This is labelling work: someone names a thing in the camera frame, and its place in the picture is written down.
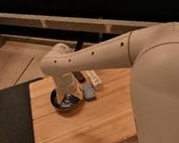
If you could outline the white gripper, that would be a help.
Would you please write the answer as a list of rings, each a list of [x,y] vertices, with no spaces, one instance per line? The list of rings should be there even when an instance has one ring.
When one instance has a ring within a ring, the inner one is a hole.
[[[66,73],[59,77],[54,77],[55,91],[57,91],[58,102],[61,103],[68,93],[81,99],[82,91],[76,78],[71,73]]]

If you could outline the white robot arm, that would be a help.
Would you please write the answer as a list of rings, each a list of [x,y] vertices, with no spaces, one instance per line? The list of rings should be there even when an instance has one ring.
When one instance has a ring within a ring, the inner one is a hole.
[[[73,90],[73,71],[129,67],[139,143],[179,143],[179,22],[130,31],[78,52],[58,43],[40,65],[59,93]]]

